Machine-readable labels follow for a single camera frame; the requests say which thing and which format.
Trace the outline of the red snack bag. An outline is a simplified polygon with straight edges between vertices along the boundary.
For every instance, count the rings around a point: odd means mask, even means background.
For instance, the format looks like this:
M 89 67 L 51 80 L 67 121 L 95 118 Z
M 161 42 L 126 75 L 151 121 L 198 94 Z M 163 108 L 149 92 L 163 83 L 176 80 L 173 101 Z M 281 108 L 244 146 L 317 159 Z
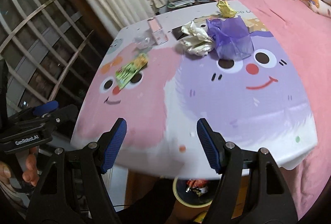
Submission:
M 205 179 L 190 179 L 186 181 L 186 185 L 189 189 L 203 188 L 207 185 L 208 180 Z

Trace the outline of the green snack wrapper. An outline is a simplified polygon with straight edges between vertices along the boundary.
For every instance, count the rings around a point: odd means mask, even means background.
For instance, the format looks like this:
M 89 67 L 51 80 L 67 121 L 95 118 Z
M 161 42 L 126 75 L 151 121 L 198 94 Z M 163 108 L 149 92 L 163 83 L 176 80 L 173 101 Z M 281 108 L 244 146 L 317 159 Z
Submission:
M 148 63 L 148 55 L 140 53 L 134 60 L 116 71 L 116 81 L 119 89 L 123 89 L 130 80 Z

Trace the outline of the white paper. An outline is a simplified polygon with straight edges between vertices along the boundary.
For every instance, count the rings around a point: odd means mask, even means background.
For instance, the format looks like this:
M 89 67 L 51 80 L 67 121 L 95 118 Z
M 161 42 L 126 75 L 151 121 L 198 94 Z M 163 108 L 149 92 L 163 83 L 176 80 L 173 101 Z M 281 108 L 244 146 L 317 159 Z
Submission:
M 179 43 L 186 53 L 204 57 L 215 48 L 213 39 L 202 27 L 198 27 L 194 21 L 183 25 L 181 31 L 183 34 L 186 34 L 186 37 L 180 39 Z

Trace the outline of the clear plastic cup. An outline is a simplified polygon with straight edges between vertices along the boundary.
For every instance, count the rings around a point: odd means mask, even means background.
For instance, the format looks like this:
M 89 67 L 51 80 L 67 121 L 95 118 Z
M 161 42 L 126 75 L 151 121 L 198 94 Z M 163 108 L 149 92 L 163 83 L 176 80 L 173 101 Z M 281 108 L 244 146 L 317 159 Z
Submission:
M 138 36 L 133 39 L 136 44 L 137 49 L 142 50 L 148 48 L 154 44 L 154 41 L 151 37 L 148 36 Z

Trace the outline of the purple plastic bag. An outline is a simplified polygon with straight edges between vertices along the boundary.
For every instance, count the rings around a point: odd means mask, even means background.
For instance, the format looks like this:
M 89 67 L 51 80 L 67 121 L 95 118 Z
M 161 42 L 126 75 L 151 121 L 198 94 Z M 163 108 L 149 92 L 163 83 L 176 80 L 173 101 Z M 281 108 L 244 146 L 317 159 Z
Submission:
M 254 45 L 243 19 L 207 20 L 207 34 L 215 44 L 219 59 L 239 61 L 251 56 Z

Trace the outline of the black packet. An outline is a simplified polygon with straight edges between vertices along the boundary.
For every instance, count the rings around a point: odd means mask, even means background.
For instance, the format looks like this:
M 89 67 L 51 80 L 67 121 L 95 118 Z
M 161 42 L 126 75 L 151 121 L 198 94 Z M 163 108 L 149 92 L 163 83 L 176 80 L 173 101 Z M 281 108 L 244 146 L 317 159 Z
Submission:
M 187 34 L 182 31 L 181 26 L 172 29 L 172 34 L 177 41 L 187 36 Z

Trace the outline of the pink strawberry milk carton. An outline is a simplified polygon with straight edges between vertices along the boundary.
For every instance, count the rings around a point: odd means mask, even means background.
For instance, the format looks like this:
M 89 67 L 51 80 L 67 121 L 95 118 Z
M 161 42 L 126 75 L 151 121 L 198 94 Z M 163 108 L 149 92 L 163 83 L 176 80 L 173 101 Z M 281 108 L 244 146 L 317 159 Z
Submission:
M 168 41 L 168 37 L 166 36 L 161 24 L 158 22 L 156 18 L 148 19 L 148 24 L 149 24 L 149 28 L 151 29 L 152 36 L 155 39 L 157 45 L 164 44 Z

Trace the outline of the yellow wrapper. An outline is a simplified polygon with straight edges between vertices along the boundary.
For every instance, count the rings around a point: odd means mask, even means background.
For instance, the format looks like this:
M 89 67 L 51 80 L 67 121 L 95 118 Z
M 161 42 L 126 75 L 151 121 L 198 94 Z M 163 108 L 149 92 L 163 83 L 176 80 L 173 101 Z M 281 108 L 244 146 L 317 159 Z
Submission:
M 219 0 L 217 8 L 224 18 L 234 18 L 237 14 L 237 12 L 229 6 L 227 1 Z

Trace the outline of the blue and cream trash bin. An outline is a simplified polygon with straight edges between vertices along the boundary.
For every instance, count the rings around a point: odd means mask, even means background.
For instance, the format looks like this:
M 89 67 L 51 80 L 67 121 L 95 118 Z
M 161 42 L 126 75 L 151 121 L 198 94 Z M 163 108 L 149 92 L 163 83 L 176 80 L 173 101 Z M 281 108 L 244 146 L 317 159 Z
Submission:
M 203 188 L 189 189 L 186 185 L 188 179 L 175 178 L 173 181 L 173 194 L 184 206 L 190 208 L 203 208 L 211 205 L 217 187 L 218 180 L 208 180 Z

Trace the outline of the metal window grille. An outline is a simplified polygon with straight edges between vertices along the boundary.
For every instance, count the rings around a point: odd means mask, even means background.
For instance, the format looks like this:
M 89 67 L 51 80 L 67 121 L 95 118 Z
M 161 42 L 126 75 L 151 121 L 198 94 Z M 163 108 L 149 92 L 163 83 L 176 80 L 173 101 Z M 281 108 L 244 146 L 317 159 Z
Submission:
M 1 0 L 9 115 L 55 100 L 83 103 L 106 48 L 73 0 Z

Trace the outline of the cartoon printed tablecloth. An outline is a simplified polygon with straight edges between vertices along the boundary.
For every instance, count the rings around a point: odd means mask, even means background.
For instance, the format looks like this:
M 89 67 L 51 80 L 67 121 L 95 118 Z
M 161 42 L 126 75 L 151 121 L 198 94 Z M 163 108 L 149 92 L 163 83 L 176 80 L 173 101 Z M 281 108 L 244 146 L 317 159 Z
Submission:
M 244 150 L 267 148 L 276 163 L 294 169 L 317 145 L 318 136 L 301 79 L 268 28 L 245 5 L 232 0 L 240 17 L 254 23 L 254 53 L 241 61 L 214 53 L 182 53 L 172 29 L 217 13 L 203 4 L 159 15 L 164 44 L 148 49 L 148 65 L 123 89 L 116 71 L 138 55 L 134 38 L 146 20 L 123 28 L 110 45 L 81 107 L 71 145 L 83 148 L 109 131 L 118 118 L 127 133 L 116 163 L 147 174 L 212 179 L 196 133 L 199 119 Z

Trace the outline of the pink bed blanket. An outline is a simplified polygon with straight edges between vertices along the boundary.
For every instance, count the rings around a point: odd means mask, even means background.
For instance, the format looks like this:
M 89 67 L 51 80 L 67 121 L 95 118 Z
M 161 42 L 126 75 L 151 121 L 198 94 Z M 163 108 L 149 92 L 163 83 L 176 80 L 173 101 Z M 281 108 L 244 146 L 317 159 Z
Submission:
M 299 218 L 330 214 L 330 18 L 293 0 L 239 0 L 280 42 L 307 92 L 318 144 L 295 169 L 282 173 Z

